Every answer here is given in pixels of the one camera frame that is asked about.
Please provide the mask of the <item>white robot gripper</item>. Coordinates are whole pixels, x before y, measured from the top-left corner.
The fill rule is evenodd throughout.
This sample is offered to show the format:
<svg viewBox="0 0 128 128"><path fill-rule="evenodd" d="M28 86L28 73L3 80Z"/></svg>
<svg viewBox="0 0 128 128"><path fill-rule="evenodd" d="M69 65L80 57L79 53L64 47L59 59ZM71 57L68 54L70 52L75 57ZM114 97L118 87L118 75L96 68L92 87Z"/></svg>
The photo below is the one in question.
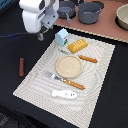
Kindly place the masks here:
<svg viewBox="0 0 128 128"><path fill-rule="evenodd" d="M37 33L42 27L49 29L58 19L59 0L20 0L23 9L24 27L29 33ZM44 32L37 34L38 40L44 40Z"/></svg>

